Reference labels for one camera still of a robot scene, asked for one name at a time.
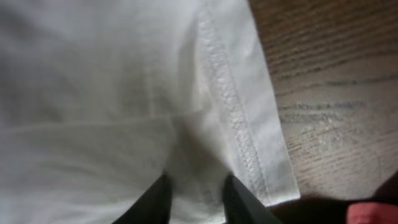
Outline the white t-shirt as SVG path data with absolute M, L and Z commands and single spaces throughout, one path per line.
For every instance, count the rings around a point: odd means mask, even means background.
M 300 197 L 249 3 L 1 2 L 1 222 L 112 223 L 163 173 L 172 223 L 233 173 Z

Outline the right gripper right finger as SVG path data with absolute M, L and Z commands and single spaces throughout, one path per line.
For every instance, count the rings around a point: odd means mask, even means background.
M 222 201 L 227 224 L 282 224 L 234 175 L 225 178 Z

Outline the red t-shirt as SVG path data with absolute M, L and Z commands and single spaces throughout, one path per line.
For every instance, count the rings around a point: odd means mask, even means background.
M 397 205 L 361 202 L 347 209 L 346 224 L 398 224 Z

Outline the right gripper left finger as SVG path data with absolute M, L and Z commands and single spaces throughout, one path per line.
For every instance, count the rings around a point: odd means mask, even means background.
M 172 181 L 162 174 L 113 224 L 169 224 Z

